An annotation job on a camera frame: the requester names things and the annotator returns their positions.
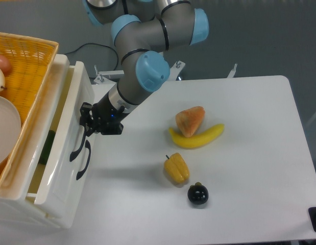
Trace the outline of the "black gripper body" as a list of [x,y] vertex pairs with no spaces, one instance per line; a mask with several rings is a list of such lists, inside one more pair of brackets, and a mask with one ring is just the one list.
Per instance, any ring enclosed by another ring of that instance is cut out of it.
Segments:
[[124,128],[121,123],[123,112],[124,106],[117,110],[109,106],[108,110],[102,112],[99,110],[99,104],[94,104],[92,107],[93,132],[102,135],[120,135]]

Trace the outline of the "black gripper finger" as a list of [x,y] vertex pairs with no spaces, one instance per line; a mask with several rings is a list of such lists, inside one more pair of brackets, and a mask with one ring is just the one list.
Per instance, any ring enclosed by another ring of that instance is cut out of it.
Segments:
[[80,108],[80,114],[81,114],[82,120],[93,120],[92,107],[93,107],[92,104],[88,102],[83,102]]
[[80,125],[84,128],[84,136],[90,137],[95,132],[95,128],[91,120],[80,120]]

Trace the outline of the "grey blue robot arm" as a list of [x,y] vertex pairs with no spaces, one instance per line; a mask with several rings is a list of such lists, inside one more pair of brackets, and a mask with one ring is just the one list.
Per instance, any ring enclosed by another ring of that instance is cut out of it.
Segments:
[[208,17],[190,1],[84,1],[83,5],[93,24],[111,24],[124,75],[99,102],[82,105],[80,124],[87,136],[118,135],[122,120],[169,78],[162,53],[204,41]]

